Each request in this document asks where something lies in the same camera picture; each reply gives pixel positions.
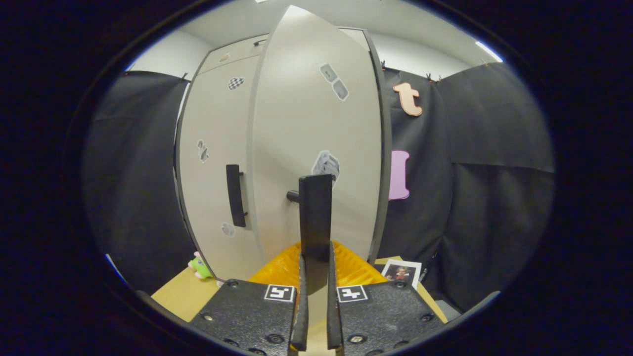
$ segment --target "black curtain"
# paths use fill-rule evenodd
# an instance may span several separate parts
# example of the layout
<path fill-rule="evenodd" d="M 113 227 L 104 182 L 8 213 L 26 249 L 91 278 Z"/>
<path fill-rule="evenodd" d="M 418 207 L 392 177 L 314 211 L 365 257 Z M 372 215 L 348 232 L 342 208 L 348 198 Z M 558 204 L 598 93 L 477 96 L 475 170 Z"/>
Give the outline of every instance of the black curtain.
<path fill-rule="evenodd" d="M 463 312 L 503 290 L 538 244 L 554 194 L 546 121 L 502 63 L 441 82 L 384 73 L 410 196 L 389 202 L 379 256 L 422 262 L 431 295 Z M 402 110 L 393 91 L 402 82 L 420 93 L 419 117 Z"/>
<path fill-rule="evenodd" d="M 196 250 L 174 182 L 174 133 L 188 81 L 129 72 L 94 114 L 82 165 L 84 202 L 96 241 L 126 281 L 152 294 Z"/>

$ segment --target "screw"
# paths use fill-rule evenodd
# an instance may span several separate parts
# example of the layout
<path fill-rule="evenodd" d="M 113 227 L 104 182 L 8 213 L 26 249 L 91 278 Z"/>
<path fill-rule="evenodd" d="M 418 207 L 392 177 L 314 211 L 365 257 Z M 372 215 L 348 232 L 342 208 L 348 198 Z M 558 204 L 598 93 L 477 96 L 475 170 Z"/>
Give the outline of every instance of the screw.
<path fill-rule="evenodd" d="M 264 351 L 258 350 L 256 348 L 249 348 L 248 350 L 250 352 L 257 353 L 258 355 L 266 356 L 266 353 Z"/>
<path fill-rule="evenodd" d="M 399 343 L 394 345 L 394 348 L 399 348 L 399 347 L 405 346 L 408 343 L 409 343 L 409 341 L 406 341 L 406 340 L 400 341 Z"/>
<path fill-rule="evenodd" d="M 235 341 L 231 340 L 231 339 L 224 339 L 224 342 L 226 342 L 229 345 L 233 345 L 235 347 L 239 347 L 239 344 L 236 343 Z"/>
<path fill-rule="evenodd" d="M 271 334 L 266 336 L 266 340 L 270 343 L 282 343 L 284 342 L 284 337 L 277 334 Z"/>
<path fill-rule="evenodd" d="M 362 343 L 365 342 L 365 337 L 363 335 L 352 335 L 348 340 L 351 343 Z"/>

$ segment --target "photo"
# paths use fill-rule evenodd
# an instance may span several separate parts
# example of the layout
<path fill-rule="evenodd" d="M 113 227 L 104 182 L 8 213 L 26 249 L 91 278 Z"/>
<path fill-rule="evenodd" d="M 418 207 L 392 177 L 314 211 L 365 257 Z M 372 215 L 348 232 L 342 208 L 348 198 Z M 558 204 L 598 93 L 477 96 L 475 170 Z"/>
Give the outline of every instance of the photo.
<path fill-rule="evenodd" d="M 389 259 L 382 270 L 382 275 L 390 281 L 409 282 L 414 288 L 417 288 L 421 269 L 422 264 L 420 262 Z"/>

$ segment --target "cabinet door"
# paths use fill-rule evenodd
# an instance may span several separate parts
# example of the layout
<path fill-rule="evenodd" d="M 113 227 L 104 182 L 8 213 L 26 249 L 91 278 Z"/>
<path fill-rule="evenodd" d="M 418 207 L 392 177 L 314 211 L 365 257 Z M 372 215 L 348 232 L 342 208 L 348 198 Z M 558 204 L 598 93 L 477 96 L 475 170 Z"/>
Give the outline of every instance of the cabinet door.
<path fill-rule="evenodd" d="M 226 172 L 226 165 L 237 164 L 245 175 L 249 174 L 248 110 L 257 64 L 255 56 L 197 75 L 180 127 L 178 179 L 183 209 L 199 251 L 219 279 L 249 279 L 265 263 L 249 216 L 246 227 L 233 226 Z M 248 212 L 245 175 L 240 180 L 242 202 Z"/>
<path fill-rule="evenodd" d="M 350 35 L 290 6 L 260 56 L 249 140 L 251 221 L 265 259 L 298 242 L 286 198 L 330 151 L 340 176 L 331 237 L 367 258 L 379 202 L 382 126 L 370 53 Z"/>

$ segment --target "green plush toy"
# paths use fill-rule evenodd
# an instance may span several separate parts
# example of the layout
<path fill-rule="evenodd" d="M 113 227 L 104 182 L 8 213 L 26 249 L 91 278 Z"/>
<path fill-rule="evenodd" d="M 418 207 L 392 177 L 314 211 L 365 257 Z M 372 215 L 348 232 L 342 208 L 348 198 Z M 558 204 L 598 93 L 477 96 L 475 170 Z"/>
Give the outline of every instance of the green plush toy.
<path fill-rule="evenodd" d="M 207 268 L 204 264 L 204 261 L 202 261 L 202 258 L 200 257 L 200 252 L 194 252 L 194 256 L 196 257 L 193 260 L 189 261 L 187 265 L 189 266 L 189 268 L 196 270 L 196 277 L 200 279 L 213 277 L 213 274 L 211 274 L 209 268 Z"/>

